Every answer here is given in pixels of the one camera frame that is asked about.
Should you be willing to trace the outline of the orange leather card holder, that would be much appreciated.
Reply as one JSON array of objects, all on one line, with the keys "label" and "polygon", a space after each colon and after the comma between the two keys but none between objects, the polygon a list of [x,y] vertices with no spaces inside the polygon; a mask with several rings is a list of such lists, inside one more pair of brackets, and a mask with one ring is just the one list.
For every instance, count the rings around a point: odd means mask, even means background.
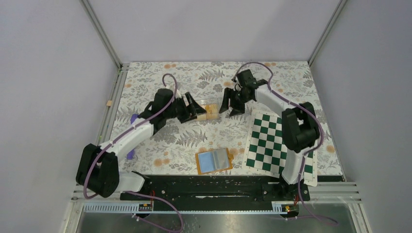
[{"label": "orange leather card holder", "polygon": [[229,152],[228,148],[210,150],[210,152],[212,152],[212,154],[213,154],[215,169],[212,172],[207,172],[207,173],[201,173],[200,172],[199,162],[198,162],[198,154],[199,153],[195,154],[195,160],[196,160],[198,175],[204,175],[204,174],[209,174],[209,173],[214,173],[214,172],[231,170],[233,168],[232,161],[234,159],[234,156]]}]

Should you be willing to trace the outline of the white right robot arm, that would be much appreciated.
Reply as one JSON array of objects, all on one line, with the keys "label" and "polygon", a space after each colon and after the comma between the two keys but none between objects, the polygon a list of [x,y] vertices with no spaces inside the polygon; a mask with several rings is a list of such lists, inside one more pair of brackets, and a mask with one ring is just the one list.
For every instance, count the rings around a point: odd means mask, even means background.
[{"label": "white right robot arm", "polygon": [[281,118],[282,140],[288,149],[286,164],[281,174],[279,195],[291,200],[298,193],[296,183],[303,179],[304,160],[318,149],[324,140],[322,127],[311,103],[297,104],[276,93],[270,82],[257,80],[251,70],[237,71],[234,82],[240,89],[226,88],[219,112],[231,110],[230,116],[245,113],[245,105],[253,100],[263,104]]}]

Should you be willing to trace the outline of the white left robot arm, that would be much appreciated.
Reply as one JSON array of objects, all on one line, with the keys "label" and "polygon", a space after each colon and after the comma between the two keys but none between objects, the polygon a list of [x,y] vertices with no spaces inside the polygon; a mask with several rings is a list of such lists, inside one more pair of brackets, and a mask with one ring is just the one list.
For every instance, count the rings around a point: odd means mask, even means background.
[{"label": "white left robot arm", "polygon": [[75,180],[84,191],[91,190],[103,198],[115,192],[132,191],[140,200],[149,197],[151,187],[138,172],[121,172],[119,159],[127,155],[140,143],[155,135],[168,119],[176,118],[181,123],[196,119],[206,113],[189,92],[178,97],[170,89],[159,89],[154,100],[143,112],[112,141],[84,147]]}]

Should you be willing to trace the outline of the clear box of orange blocks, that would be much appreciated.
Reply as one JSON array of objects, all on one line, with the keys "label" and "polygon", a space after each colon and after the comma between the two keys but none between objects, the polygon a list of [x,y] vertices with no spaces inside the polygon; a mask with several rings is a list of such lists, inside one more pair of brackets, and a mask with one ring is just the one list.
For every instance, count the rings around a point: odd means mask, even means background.
[{"label": "clear box of orange blocks", "polygon": [[196,102],[206,110],[205,114],[198,115],[195,121],[210,121],[220,119],[220,102],[218,98],[197,99]]}]

